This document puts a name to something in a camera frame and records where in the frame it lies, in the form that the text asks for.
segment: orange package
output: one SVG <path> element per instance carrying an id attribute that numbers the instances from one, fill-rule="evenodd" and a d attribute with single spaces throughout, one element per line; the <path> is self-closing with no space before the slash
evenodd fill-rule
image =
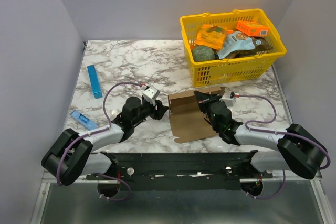
<path id="1" fill-rule="evenodd" d="M 252 37 L 264 37 L 268 34 L 268 27 L 254 21 L 238 21 L 236 28 Z"/>
<path id="2" fill-rule="evenodd" d="M 201 26 L 197 37 L 196 44 L 208 46 L 216 50 L 221 50 L 226 37 L 226 28 L 210 24 Z"/>

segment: brown cardboard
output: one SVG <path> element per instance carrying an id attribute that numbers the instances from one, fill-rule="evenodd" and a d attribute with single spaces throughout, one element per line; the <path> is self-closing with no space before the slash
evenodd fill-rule
<path id="1" fill-rule="evenodd" d="M 224 94 L 224 87 L 198 89 L 202 93 Z M 177 143 L 187 143 L 217 135 L 204 120 L 199 110 L 194 90 L 168 95 L 170 126 Z"/>

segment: yellow plastic basket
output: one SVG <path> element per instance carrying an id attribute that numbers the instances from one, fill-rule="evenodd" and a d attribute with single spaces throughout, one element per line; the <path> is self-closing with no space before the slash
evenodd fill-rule
<path id="1" fill-rule="evenodd" d="M 195 62 L 190 45 L 195 45 L 197 32 L 203 24 L 214 24 L 235 29 L 237 21 L 256 21 L 269 27 L 265 39 L 273 47 L 263 54 L 260 52 L 251 57 L 239 59 L 212 60 Z M 231 13 L 183 16 L 180 18 L 184 55 L 189 68 L 193 86 L 213 85 L 232 81 L 243 81 L 259 78 L 279 57 L 286 54 L 286 48 L 272 22 L 261 9 L 233 10 Z"/>

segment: white marble surface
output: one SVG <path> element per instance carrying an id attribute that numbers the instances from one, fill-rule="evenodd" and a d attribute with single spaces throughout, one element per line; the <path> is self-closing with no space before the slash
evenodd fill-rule
<path id="1" fill-rule="evenodd" d="M 103 98 L 95 99 L 91 91 L 87 66 L 95 65 L 103 95 L 120 81 L 134 81 L 154 85 L 161 91 L 158 99 L 167 105 L 167 95 L 193 89 L 184 59 L 183 43 L 180 40 L 119 40 L 89 41 L 80 69 L 71 108 L 77 109 L 100 126 L 107 124 L 102 110 Z M 279 89 L 272 68 L 259 79 L 226 83 L 227 90 L 240 94 L 264 95 L 271 99 L 277 109 L 277 119 L 265 127 L 289 125 L 282 105 Z M 140 97 L 141 90 L 133 87 L 117 87 L 107 99 L 107 111 L 114 118 L 125 100 L 131 95 Z M 270 120 L 273 117 L 270 105 L 260 99 L 238 98 L 233 108 L 233 117 L 247 120 Z M 85 131 L 68 116 L 66 127 Z M 255 146 L 228 145 L 218 136 L 185 144 L 174 142 L 168 112 L 162 120 L 149 118 L 135 129 L 125 142 L 108 145 L 101 151 L 109 152 L 244 152 L 268 150 Z"/>

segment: blue object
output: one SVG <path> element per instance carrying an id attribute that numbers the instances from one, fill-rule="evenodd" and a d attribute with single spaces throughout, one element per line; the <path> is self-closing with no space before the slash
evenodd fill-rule
<path id="1" fill-rule="evenodd" d="M 92 92 L 94 95 L 94 98 L 102 98 L 103 95 L 100 90 L 99 86 L 99 81 L 98 81 L 98 76 L 96 73 L 96 68 L 94 65 L 89 65 L 88 66 L 88 72 L 89 72 L 89 77 L 90 77 L 90 82 L 91 82 L 91 87 L 92 87 Z"/>
<path id="2" fill-rule="evenodd" d="M 73 119 L 75 119 L 77 122 L 79 122 L 81 125 L 83 125 L 85 128 L 87 128 L 90 131 L 98 128 L 98 125 L 95 124 L 95 122 L 88 119 L 86 116 L 84 116 L 78 110 L 72 111 L 71 116 L 72 116 Z"/>

